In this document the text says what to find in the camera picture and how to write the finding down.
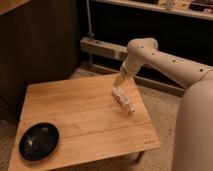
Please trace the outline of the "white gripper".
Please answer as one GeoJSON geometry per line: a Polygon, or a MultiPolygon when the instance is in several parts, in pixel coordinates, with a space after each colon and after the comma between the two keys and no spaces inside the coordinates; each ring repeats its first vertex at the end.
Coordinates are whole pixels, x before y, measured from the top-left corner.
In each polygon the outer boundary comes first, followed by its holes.
{"type": "Polygon", "coordinates": [[[125,63],[122,63],[120,67],[120,74],[121,75],[117,75],[115,78],[115,82],[113,83],[114,87],[129,85],[129,79],[134,76],[134,73],[128,70],[125,63]]]}

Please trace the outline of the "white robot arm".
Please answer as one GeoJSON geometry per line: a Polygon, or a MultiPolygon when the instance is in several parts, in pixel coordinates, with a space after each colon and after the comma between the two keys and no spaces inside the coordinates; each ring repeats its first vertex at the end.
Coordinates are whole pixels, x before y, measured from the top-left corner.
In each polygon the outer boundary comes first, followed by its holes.
{"type": "Polygon", "coordinates": [[[121,85],[148,65],[185,89],[177,109],[171,171],[213,171],[213,66],[158,49],[154,38],[127,44],[127,57],[112,95],[129,113],[134,109],[121,85]]]}

